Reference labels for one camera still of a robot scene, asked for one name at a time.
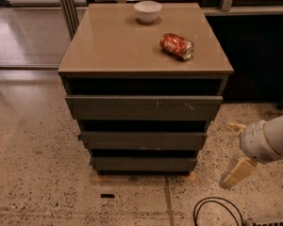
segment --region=gray cabinet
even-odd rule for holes
[[[178,29],[173,16],[196,39],[191,60],[158,48]],[[89,6],[58,72],[95,170],[190,173],[232,68],[197,5],[164,4],[159,23],[142,26],[133,5],[118,4]]]

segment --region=drawer front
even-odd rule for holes
[[[116,171],[182,171],[191,172],[197,164],[195,158],[140,158],[93,157],[95,170]]]
[[[75,120],[212,121],[221,96],[67,95]]]
[[[68,94],[84,95],[218,95],[227,75],[62,76]]]
[[[87,149],[193,150],[203,148],[206,133],[81,132]]]

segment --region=soda can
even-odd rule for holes
[[[194,43],[179,35],[167,33],[160,40],[160,47],[184,60],[191,57],[194,50]]]

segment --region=terrazzo floor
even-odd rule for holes
[[[69,42],[60,10],[0,8],[0,65],[59,64]],[[55,71],[0,71],[0,226],[193,226],[193,207],[210,196],[234,202],[243,218],[283,216],[283,160],[219,187],[232,156],[242,155],[226,124],[272,119],[282,114],[275,105],[223,104],[190,176],[99,176],[64,96]],[[216,204],[198,222],[236,225]]]

